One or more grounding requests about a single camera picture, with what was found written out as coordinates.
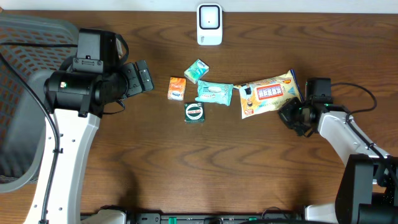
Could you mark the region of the orange tissue pack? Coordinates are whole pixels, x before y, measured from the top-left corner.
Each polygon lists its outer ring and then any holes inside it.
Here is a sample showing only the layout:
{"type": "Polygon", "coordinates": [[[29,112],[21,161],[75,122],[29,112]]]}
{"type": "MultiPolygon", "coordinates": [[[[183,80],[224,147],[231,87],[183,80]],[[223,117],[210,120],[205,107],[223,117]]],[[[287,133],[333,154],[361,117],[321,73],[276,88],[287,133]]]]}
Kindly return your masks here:
{"type": "Polygon", "coordinates": [[[169,89],[167,98],[169,100],[183,101],[186,89],[186,79],[171,77],[169,82],[169,89]]]}

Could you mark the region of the yellow snack bag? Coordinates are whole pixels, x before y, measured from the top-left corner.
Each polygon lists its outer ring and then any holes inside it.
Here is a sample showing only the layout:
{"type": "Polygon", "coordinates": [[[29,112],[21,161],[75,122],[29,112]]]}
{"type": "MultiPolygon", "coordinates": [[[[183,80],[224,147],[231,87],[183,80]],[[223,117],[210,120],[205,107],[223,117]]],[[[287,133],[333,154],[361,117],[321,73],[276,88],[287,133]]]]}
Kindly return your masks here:
{"type": "Polygon", "coordinates": [[[303,100],[293,69],[287,73],[233,87],[239,91],[242,119],[279,110],[292,98],[303,100]]]}

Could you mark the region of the green tissue pack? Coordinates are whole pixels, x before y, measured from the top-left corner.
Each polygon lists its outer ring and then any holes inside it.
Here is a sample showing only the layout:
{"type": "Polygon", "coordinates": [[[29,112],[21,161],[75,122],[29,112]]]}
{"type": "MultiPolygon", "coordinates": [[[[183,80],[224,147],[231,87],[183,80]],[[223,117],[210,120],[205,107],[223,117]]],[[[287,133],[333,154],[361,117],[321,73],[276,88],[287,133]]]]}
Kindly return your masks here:
{"type": "Polygon", "coordinates": [[[191,66],[184,71],[184,76],[192,83],[197,82],[209,71],[210,67],[200,59],[197,59],[191,66]]]}

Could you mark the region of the dark green small box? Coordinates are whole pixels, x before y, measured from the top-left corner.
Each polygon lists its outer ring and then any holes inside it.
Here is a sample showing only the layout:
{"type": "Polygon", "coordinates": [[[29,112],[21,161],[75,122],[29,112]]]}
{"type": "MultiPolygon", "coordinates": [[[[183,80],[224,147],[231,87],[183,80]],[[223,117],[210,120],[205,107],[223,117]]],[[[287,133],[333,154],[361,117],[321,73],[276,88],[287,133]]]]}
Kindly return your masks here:
{"type": "Polygon", "coordinates": [[[184,109],[186,123],[202,123],[205,121],[205,110],[203,103],[185,103],[184,109]]]}

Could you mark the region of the green wet wipes pack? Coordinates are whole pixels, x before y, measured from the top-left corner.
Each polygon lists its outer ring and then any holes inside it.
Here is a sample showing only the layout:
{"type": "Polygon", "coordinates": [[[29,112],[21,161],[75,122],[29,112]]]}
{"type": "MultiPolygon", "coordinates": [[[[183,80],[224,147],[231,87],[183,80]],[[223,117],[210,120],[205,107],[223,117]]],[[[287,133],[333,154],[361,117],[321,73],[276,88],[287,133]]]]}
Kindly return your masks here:
{"type": "Polygon", "coordinates": [[[233,95],[233,84],[212,83],[199,80],[197,85],[198,96],[195,98],[196,101],[217,103],[226,106],[230,105],[233,95]]]}

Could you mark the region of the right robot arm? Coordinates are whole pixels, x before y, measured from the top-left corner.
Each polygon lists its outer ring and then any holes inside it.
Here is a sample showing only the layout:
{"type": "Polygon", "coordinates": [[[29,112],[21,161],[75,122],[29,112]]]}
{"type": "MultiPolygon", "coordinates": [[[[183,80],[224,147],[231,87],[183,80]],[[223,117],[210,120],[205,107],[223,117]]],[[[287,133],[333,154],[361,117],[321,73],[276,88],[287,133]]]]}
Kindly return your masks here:
{"type": "Polygon", "coordinates": [[[335,201],[305,207],[302,221],[397,223],[397,158],[361,130],[354,111],[333,102],[334,86],[329,78],[311,78],[303,99],[289,99],[278,110],[298,136],[326,139],[345,165],[335,201]]]}

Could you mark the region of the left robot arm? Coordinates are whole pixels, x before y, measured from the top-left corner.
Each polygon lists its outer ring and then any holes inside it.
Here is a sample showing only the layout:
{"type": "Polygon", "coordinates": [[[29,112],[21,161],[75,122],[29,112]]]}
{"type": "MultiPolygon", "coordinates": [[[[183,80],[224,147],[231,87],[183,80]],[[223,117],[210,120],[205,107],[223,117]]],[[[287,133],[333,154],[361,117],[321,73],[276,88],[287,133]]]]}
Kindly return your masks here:
{"type": "Polygon", "coordinates": [[[121,35],[81,29],[75,47],[44,82],[44,152],[27,223],[80,223],[88,154],[104,107],[154,88],[146,62],[128,60],[121,35]]]}

